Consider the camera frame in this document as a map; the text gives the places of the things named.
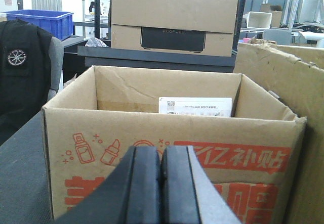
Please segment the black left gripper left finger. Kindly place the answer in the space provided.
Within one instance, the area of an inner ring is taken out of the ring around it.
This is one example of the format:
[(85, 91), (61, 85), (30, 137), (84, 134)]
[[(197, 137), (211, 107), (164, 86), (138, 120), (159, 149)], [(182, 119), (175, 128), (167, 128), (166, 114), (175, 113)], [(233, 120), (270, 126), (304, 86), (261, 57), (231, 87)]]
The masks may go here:
[(105, 181), (55, 223), (160, 223), (156, 147), (129, 147)]

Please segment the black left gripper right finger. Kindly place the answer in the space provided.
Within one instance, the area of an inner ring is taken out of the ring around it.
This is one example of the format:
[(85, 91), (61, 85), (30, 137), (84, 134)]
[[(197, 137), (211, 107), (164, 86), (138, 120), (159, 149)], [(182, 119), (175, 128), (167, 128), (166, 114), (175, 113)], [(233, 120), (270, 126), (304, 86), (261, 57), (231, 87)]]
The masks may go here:
[(240, 223), (201, 167), (192, 146), (170, 146), (162, 163), (163, 223)]

